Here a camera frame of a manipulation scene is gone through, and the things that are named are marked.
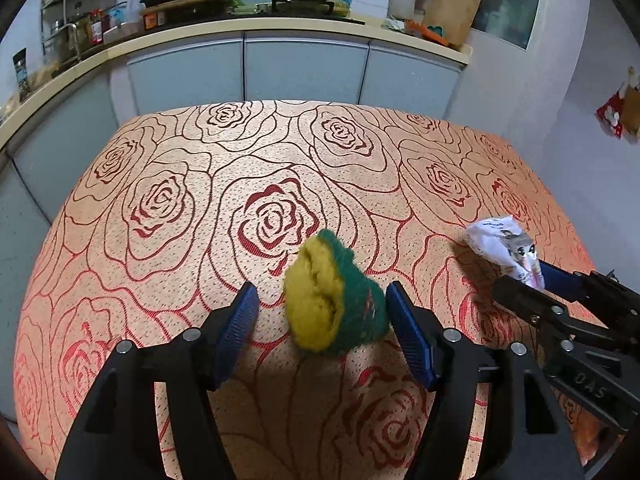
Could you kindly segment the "person's hand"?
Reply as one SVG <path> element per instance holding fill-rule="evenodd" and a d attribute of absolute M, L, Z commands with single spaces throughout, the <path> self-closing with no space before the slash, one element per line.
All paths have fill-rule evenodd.
<path fill-rule="evenodd" d="M 586 466 L 597 455 L 601 440 L 611 427 L 568 396 L 560 396 L 560 403 L 572 430 L 580 462 Z"/>

